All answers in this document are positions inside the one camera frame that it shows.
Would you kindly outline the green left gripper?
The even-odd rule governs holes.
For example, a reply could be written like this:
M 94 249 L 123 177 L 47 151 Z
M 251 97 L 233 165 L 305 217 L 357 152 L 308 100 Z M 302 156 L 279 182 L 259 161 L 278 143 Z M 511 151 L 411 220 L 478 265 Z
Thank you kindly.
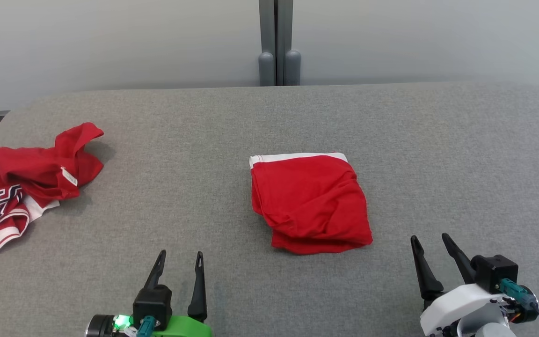
M 153 290 L 166 286 L 159 284 L 163 274 L 167 252 L 161 250 L 144 284 L 144 289 Z M 204 324 L 208 317 L 207 288 L 205 285 L 204 255 L 197 252 L 195 262 L 195 283 L 192 299 L 188 305 L 188 316 L 172 316 L 165 330 L 152 329 L 146 335 L 144 330 L 133 324 L 128 315 L 94 315 L 86 328 L 87 337 L 212 337 L 212 330 Z

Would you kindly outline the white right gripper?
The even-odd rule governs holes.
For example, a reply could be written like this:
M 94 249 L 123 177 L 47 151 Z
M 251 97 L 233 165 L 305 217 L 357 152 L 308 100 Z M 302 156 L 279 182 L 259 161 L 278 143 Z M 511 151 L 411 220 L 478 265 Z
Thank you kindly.
M 475 284 L 475 269 L 467 255 L 447 233 L 441 235 L 446 250 L 455 260 L 465 284 L 444 294 L 433 274 L 416 235 L 410 243 L 421 298 L 433 300 L 421 315 L 426 337 L 514 337 L 511 324 L 539 318 L 539 301 L 526 287 L 500 282 L 494 290 Z

